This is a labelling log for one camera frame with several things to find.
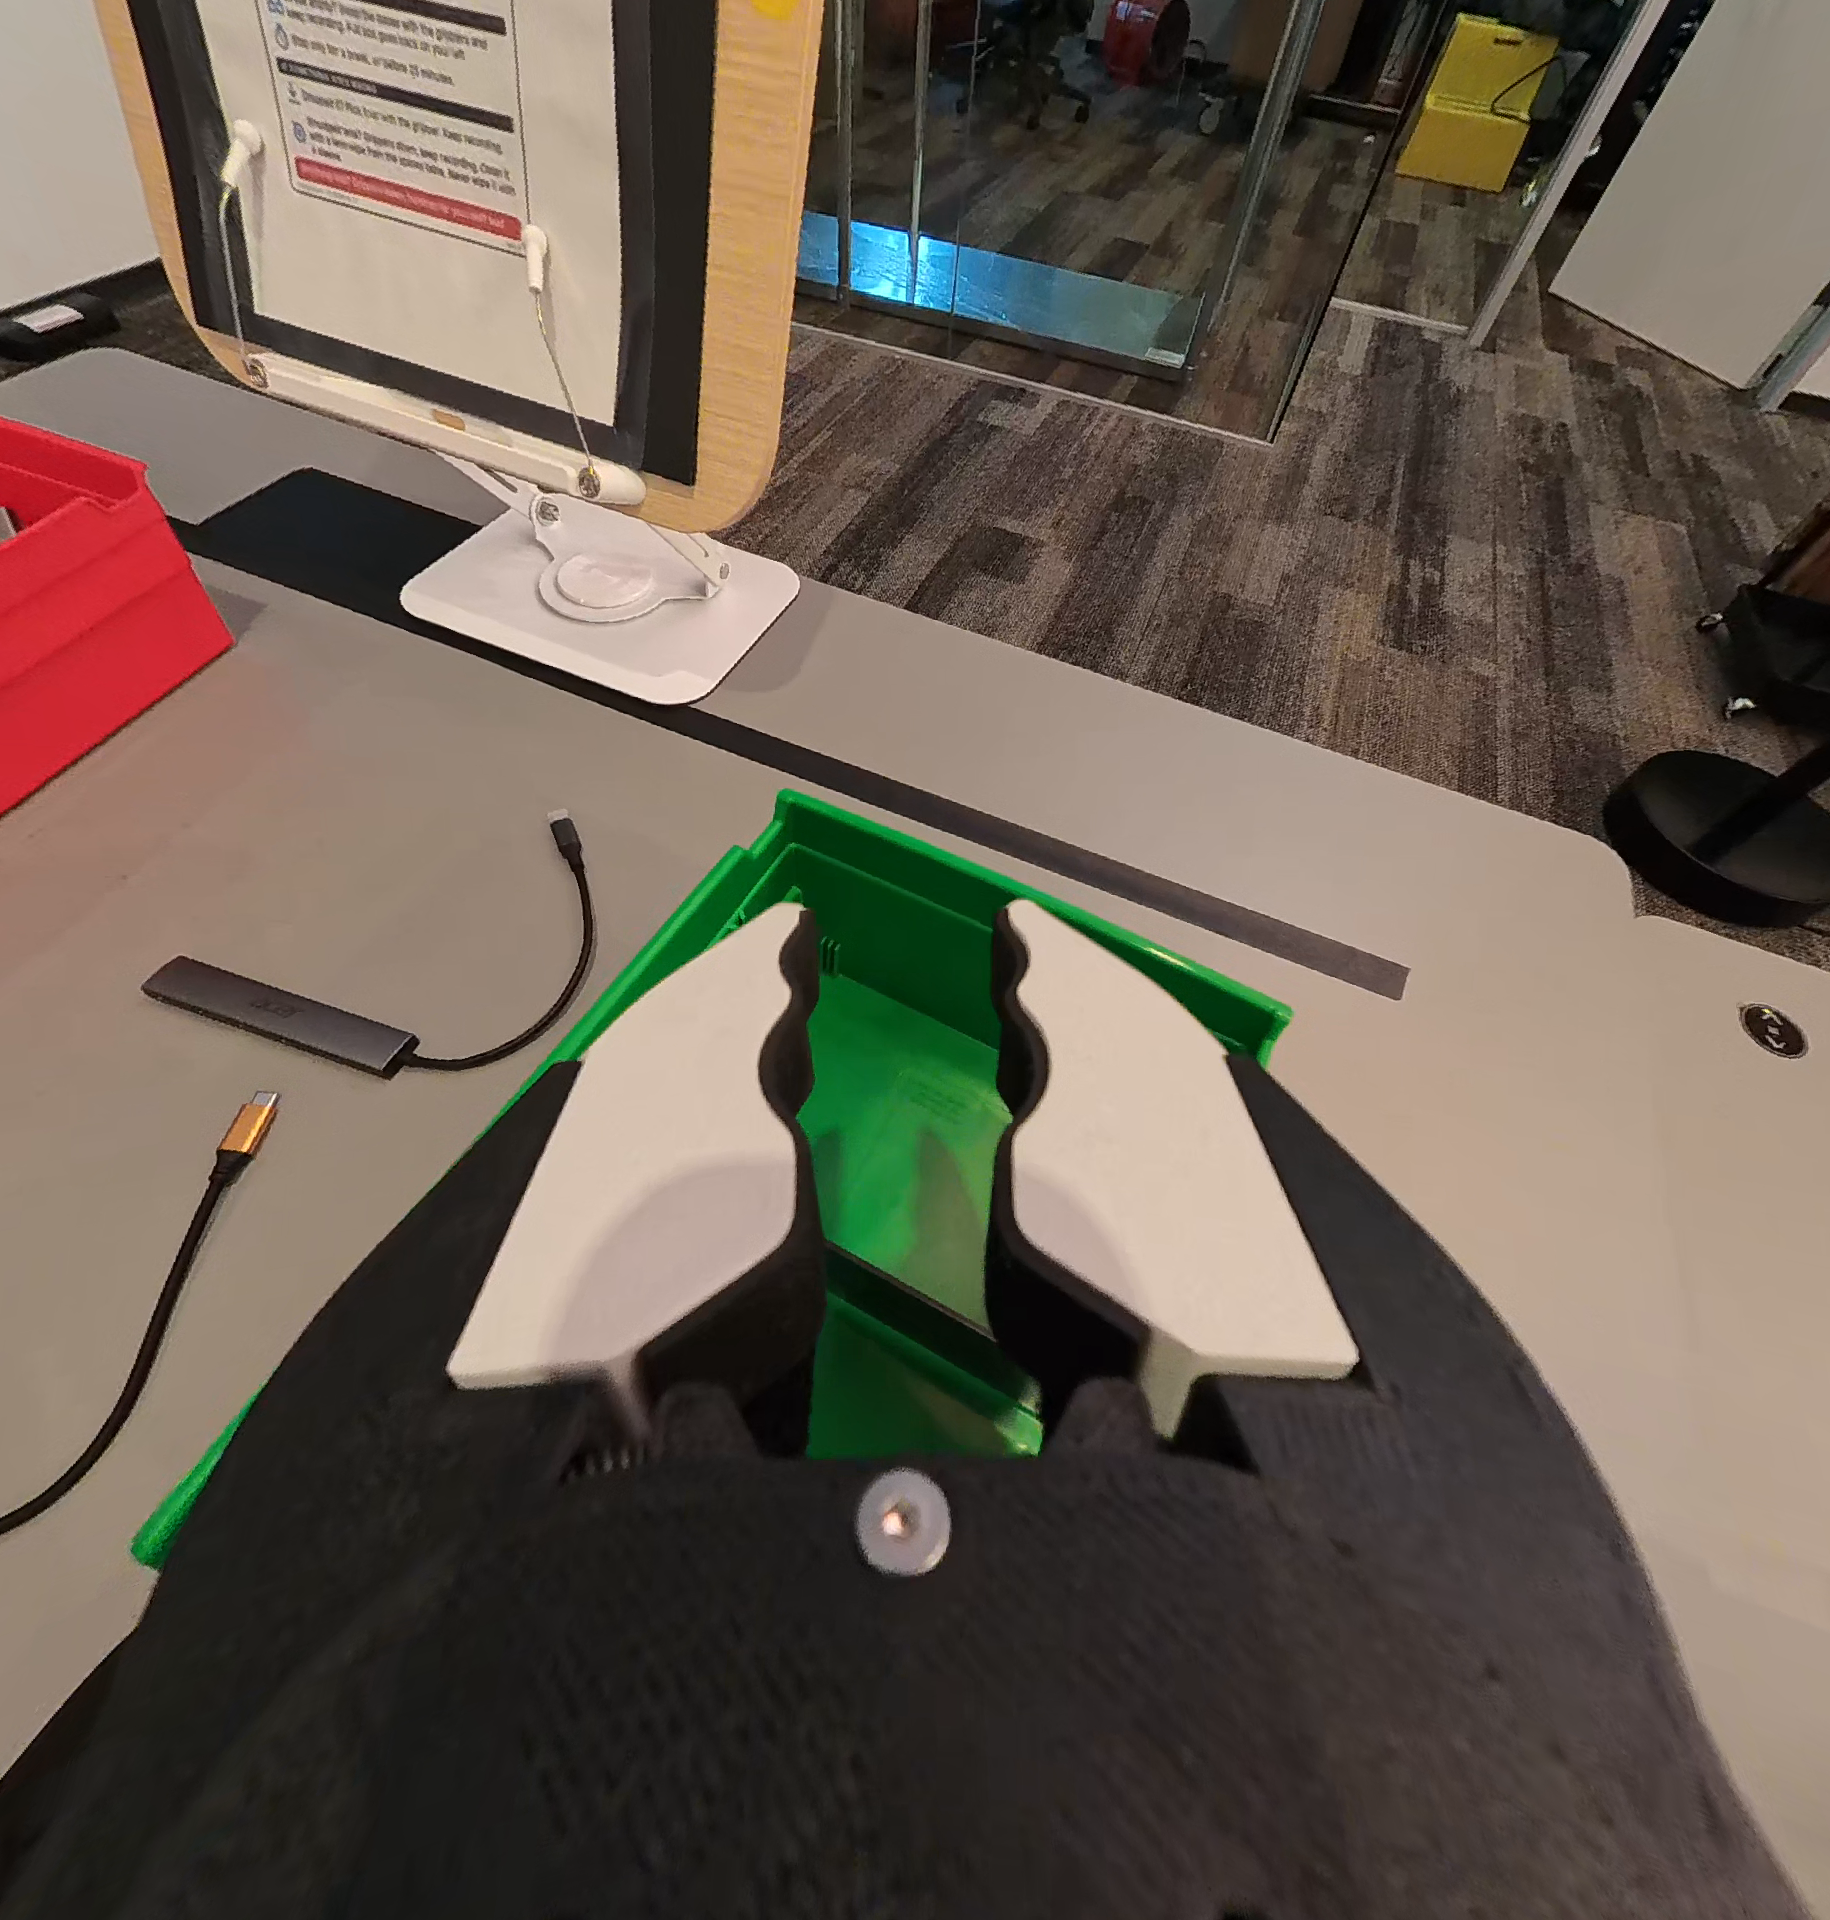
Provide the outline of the instruction sheet in plastic sleeve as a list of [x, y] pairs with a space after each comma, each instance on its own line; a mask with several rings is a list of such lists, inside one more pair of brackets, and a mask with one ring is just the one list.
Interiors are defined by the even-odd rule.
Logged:
[[202, 2], [273, 323], [620, 423], [614, 5]]

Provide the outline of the black rolling cart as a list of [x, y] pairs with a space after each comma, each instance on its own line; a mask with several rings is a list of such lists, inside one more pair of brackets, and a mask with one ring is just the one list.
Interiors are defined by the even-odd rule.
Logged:
[[1725, 719], [1760, 716], [1830, 732], [1830, 494], [1762, 573], [1695, 621]]

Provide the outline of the black floor lamp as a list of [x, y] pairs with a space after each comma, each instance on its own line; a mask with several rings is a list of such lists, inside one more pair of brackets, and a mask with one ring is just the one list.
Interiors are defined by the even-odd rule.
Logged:
[[1708, 749], [1641, 761], [1602, 801], [1623, 863], [1725, 925], [1830, 934], [1830, 734], [1783, 772]]

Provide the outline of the green plastic bin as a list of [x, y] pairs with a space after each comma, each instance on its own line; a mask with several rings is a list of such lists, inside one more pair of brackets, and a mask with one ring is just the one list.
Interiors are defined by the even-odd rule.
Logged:
[[[549, 1057], [571, 1065], [631, 1004], [773, 906], [799, 906], [820, 934], [808, 1020], [813, 1088], [799, 1123], [825, 1236], [826, 1314], [813, 1374], [783, 1388], [768, 1453], [803, 1437], [809, 1460], [904, 1454], [1018, 1458], [1042, 1446], [1039, 1390], [987, 1332], [983, 1256], [998, 1140], [991, 936], [1032, 900], [1141, 972], [1229, 1055], [1266, 1065], [1290, 1009], [931, 843], [805, 794], [783, 793], [747, 848], [728, 851], [591, 1013]], [[375, 1470], [382, 1495], [428, 1470], [387, 1467], [448, 1430], [486, 1434], [488, 1395], [448, 1379], [438, 1316], [449, 1293], [434, 1257], [378, 1249], [278, 1371], [159, 1504], [134, 1560], [161, 1569], [238, 1437], [320, 1458], [354, 1493]]]

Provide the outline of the yellow box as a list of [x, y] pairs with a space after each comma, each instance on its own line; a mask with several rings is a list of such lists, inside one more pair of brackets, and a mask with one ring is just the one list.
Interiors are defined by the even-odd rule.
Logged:
[[1458, 12], [1395, 175], [1498, 195], [1521, 155], [1541, 86], [1557, 67], [1555, 37]]

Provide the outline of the black usb-c cable gold plug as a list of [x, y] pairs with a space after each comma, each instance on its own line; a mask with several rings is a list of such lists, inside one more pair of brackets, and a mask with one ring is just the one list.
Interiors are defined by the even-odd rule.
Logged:
[[259, 1158], [261, 1147], [278, 1117], [278, 1093], [256, 1091], [241, 1103], [232, 1118], [223, 1140], [218, 1142], [202, 1198], [181, 1232], [181, 1240], [173, 1252], [170, 1268], [156, 1293], [150, 1317], [134, 1347], [134, 1359], [123, 1386], [82, 1453], [69, 1465], [30, 1498], [16, 1502], [0, 1514], [0, 1540], [13, 1537], [22, 1528], [37, 1524], [57, 1504], [63, 1504], [100, 1461], [108, 1458], [125, 1427], [134, 1416], [148, 1382], [162, 1355], [168, 1332], [181, 1302], [181, 1293], [203, 1252], [207, 1232], [223, 1208], [232, 1188], [239, 1183], [246, 1167]]

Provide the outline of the red plastic bin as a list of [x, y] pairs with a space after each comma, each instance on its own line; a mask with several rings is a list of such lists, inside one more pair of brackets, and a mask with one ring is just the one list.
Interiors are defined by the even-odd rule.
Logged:
[[123, 452], [0, 417], [0, 818], [234, 642]]

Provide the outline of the white folding stand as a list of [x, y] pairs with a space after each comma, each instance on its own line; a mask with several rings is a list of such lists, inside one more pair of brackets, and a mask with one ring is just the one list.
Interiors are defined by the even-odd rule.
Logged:
[[269, 352], [254, 389], [434, 449], [500, 515], [395, 591], [411, 617], [657, 707], [721, 683], [792, 607], [792, 568], [644, 515], [629, 468]]

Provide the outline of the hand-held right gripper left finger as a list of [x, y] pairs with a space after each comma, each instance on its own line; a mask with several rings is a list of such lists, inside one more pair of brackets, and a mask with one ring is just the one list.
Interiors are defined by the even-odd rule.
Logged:
[[448, 1356], [457, 1388], [809, 1393], [826, 1279], [799, 1115], [818, 984], [813, 910], [775, 904], [571, 1065]]

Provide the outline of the small black device box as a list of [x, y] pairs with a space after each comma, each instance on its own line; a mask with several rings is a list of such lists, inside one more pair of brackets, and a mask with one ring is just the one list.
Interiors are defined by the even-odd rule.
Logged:
[[67, 289], [0, 313], [0, 358], [40, 365], [97, 344], [115, 333], [117, 315], [105, 298], [88, 289]]

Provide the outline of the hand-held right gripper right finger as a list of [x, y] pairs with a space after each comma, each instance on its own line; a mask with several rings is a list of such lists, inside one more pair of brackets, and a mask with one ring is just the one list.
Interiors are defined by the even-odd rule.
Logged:
[[1034, 1379], [1342, 1379], [1358, 1363], [1225, 1046], [1034, 900], [991, 936], [985, 1316]]

